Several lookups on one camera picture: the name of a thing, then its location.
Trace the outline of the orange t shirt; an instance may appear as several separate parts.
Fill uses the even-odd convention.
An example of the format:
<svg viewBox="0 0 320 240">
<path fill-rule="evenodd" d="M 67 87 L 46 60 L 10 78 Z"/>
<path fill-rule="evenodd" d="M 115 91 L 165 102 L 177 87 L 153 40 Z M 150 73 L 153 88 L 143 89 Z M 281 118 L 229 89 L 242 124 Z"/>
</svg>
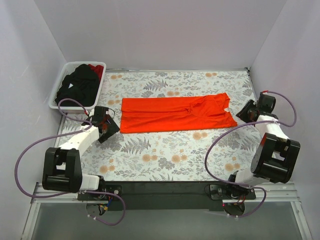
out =
<svg viewBox="0 0 320 240">
<path fill-rule="evenodd" d="M 123 98 L 123 134 L 193 131 L 236 127 L 224 93 L 205 96 Z"/>
</svg>

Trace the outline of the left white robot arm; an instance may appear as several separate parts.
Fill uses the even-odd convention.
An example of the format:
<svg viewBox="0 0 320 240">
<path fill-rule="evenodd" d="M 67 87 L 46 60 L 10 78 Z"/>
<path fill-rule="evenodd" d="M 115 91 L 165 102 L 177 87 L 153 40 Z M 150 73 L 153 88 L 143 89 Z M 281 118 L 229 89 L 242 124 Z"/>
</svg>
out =
<svg viewBox="0 0 320 240">
<path fill-rule="evenodd" d="M 47 149 L 42 175 L 42 187 L 45 190 L 67 193 L 89 191 L 95 200 L 106 196 L 102 178 L 82 172 L 81 157 L 92 144 L 102 144 L 120 131 L 110 111 L 108 107 L 96 106 L 82 123 L 79 133 L 59 147 Z"/>
</svg>

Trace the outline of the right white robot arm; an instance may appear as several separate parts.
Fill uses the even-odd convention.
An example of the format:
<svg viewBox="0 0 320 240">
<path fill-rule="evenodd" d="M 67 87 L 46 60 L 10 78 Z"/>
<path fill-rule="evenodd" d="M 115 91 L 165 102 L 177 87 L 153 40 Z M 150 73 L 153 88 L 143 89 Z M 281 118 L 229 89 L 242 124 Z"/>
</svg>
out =
<svg viewBox="0 0 320 240">
<path fill-rule="evenodd" d="M 301 145 L 290 139 L 281 129 L 278 117 L 273 114 L 276 98 L 270 91 L 262 91 L 257 101 L 249 100 L 236 114 L 245 123 L 253 123 L 262 136 L 249 168 L 235 171 L 229 176 L 227 195 L 237 199 L 245 188 L 265 182 L 287 183 L 298 158 Z"/>
</svg>

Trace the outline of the white plastic laundry basket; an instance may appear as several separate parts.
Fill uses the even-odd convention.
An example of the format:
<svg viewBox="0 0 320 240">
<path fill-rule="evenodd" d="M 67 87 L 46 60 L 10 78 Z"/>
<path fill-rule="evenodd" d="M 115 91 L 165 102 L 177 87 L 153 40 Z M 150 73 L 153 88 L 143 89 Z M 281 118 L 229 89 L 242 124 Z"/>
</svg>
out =
<svg viewBox="0 0 320 240">
<path fill-rule="evenodd" d="M 98 104 L 107 65 L 98 61 L 66 63 L 49 97 L 49 107 L 67 113 L 90 111 Z"/>
</svg>

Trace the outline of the black t shirt in basket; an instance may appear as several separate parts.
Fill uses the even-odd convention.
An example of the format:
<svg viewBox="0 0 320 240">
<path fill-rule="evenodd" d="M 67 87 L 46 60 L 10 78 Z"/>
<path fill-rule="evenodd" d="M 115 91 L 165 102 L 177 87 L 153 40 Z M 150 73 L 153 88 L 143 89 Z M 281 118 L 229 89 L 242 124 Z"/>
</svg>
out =
<svg viewBox="0 0 320 240">
<path fill-rule="evenodd" d="M 84 107 L 90 107 L 96 101 L 100 82 L 88 64 L 81 64 L 64 77 L 57 91 L 55 103 L 58 104 L 63 99 L 73 99 Z"/>
</svg>

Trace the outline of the red t shirt in basket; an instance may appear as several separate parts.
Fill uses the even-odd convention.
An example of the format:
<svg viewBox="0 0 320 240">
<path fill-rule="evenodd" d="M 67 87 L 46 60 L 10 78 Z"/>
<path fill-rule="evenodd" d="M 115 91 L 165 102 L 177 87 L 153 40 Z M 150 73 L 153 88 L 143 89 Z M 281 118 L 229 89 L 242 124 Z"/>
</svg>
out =
<svg viewBox="0 0 320 240">
<path fill-rule="evenodd" d="M 102 65 L 92 65 L 92 64 L 88 64 L 88 66 L 90 67 L 90 69 L 95 72 L 98 76 L 99 81 L 101 81 L 102 79 L 102 75 L 104 73 L 104 67 Z"/>
</svg>

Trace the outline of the floral patterned table mat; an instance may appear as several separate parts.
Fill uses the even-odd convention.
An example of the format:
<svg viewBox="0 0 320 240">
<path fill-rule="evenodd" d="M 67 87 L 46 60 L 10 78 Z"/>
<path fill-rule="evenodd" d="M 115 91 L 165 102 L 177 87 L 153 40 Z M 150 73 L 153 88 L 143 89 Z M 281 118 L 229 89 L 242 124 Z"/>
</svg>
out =
<svg viewBox="0 0 320 240">
<path fill-rule="evenodd" d="M 109 107 L 121 122 L 123 98 L 193 97 L 226 93 L 228 110 L 235 116 L 251 99 L 254 89 L 246 71 L 133 71 L 104 75 L 98 104 Z M 95 142 L 81 158 L 85 174 L 107 181 L 226 180 L 251 165 L 261 141 L 253 126 L 224 136 L 223 129 L 116 133 Z"/>
</svg>

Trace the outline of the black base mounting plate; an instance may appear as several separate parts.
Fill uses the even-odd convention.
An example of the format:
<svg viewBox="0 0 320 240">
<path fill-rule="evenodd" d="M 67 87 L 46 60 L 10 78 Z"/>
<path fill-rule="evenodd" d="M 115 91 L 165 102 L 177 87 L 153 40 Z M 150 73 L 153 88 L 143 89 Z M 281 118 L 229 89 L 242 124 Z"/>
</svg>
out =
<svg viewBox="0 0 320 240">
<path fill-rule="evenodd" d="M 223 201 L 254 200 L 253 190 L 219 181 L 104 181 L 100 190 L 117 194 L 127 210 L 223 211 Z"/>
</svg>

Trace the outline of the aluminium frame rail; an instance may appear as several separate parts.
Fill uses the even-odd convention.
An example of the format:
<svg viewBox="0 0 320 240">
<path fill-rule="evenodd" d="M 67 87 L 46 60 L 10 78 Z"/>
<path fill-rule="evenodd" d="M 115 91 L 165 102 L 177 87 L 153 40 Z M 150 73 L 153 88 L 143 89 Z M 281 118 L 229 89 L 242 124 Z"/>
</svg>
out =
<svg viewBox="0 0 320 240">
<path fill-rule="evenodd" d="M 108 204 L 68 193 L 34 199 L 24 240 L 310 240 L 293 183 L 266 183 L 245 200 L 246 217 L 208 209 L 127 210 L 124 200 Z M 108 204 L 102 212 L 101 206 Z"/>
</svg>

